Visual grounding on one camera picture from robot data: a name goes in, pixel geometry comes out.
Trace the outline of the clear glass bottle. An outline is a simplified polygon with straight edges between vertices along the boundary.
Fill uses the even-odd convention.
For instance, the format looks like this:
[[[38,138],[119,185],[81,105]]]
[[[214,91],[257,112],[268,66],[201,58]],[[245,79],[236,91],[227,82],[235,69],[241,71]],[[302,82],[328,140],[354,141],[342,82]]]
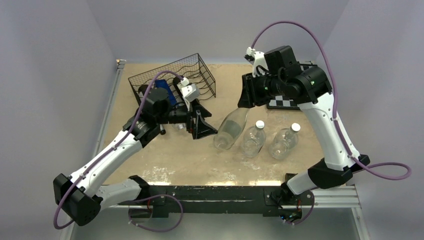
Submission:
[[[245,129],[249,110],[249,108],[239,107],[224,118],[213,138],[214,146],[218,150],[229,150],[235,144]]]

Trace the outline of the clear bottle white cap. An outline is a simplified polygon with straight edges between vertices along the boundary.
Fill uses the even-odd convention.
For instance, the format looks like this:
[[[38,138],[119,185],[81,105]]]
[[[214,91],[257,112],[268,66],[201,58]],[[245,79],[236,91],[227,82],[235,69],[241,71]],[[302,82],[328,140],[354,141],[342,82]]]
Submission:
[[[241,144],[241,152],[243,155],[249,158],[258,155],[267,139],[264,128],[265,122],[258,120],[255,125],[249,127],[245,131]]]
[[[299,142],[298,132],[301,126],[298,123],[292,123],[289,128],[280,129],[271,145],[269,146],[270,155],[277,160],[283,160],[297,146]]]

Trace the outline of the dark brown wine bottle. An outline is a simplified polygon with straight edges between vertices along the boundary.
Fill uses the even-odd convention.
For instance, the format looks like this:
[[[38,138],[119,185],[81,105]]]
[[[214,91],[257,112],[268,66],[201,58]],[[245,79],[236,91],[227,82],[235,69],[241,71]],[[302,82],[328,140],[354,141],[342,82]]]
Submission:
[[[181,100],[183,100],[184,98],[181,92],[181,88],[182,88],[181,79],[178,77],[175,77],[172,80],[172,86],[174,87],[175,95],[178,96]]]

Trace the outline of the green wine bottle gold label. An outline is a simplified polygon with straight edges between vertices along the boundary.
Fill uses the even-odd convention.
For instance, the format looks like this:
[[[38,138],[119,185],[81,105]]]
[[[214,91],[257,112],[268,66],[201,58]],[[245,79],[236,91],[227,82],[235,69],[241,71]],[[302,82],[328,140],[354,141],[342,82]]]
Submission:
[[[145,95],[145,92],[146,92],[147,87],[148,87],[148,85],[147,85],[147,84],[142,84],[142,85],[138,88],[137,93],[138,93],[138,96],[139,96],[140,100],[142,100],[142,99],[143,99],[143,97],[144,97],[144,95]],[[166,134],[166,130],[165,130],[164,126],[163,126],[162,124],[160,124],[159,126],[160,126],[160,134],[161,134],[161,135],[165,135],[165,134]]]

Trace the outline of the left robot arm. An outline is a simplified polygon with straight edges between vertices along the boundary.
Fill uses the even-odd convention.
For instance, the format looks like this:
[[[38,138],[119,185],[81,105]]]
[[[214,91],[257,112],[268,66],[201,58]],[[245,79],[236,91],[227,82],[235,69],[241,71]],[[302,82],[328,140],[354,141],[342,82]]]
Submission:
[[[141,177],[130,176],[115,185],[104,182],[128,158],[160,135],[162,125],[185,124],[194,140],[217,134],[217,129],[205,121],[211,113],[190,95],[191,90],[191,86],[183,88],[185,102],[180,107],[170,102],[164,88],[145,91],[144,104],[104,150],[72,174],[60,173],[55,177],[53,191],[58,209],[63,210],[71,222],[84,226],[110,206],[122,202],[146,203],[151,197],[150,185]]]

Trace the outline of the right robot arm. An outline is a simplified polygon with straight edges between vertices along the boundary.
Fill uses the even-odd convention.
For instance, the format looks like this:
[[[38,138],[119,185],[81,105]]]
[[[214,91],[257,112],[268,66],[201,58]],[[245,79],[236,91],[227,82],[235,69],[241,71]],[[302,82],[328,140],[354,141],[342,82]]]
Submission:
[[[248,47],[245,59],[252,72],[242,76],[239,108],[267,105],[275,96],[292,100],[309,120],[324,153],[306,172],[281,185],[280,196],[288,204],[314,188],[329,189],[348,182],[370,163],[351,143],[334,106],[336,91],[323,69],[302,69],[293,49],[281,46],[266,53]]]

